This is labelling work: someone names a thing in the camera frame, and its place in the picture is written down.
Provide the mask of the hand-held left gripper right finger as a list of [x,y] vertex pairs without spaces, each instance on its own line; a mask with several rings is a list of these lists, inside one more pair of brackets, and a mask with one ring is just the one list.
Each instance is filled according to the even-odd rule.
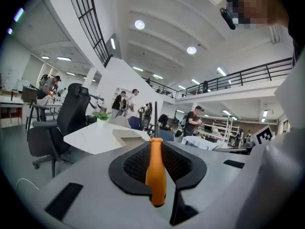
[[198,210],[185,204],[181,192],[195,188],[207,172],[206,163],[169,142],[162,144],[162,160],[175,184],[170,224],[178,225],[198,214]]

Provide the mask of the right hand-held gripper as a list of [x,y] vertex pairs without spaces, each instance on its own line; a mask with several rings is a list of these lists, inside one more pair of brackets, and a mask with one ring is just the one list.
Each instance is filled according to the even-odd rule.
[[270,125],[265,126],[258,132],[252,134],[252,141],[256,146],[261,145],[261,144],[266,144],[268,143],[272,137],[273,137],[273,132],[270,128]]

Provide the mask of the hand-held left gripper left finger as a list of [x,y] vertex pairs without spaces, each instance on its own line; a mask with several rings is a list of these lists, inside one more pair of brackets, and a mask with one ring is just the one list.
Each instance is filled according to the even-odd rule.
[[150,143],[116,157],[109,165],[111,181],[123,192],[135,196],[151,196],[152,190],[145,184],[146,171],[150,164]]

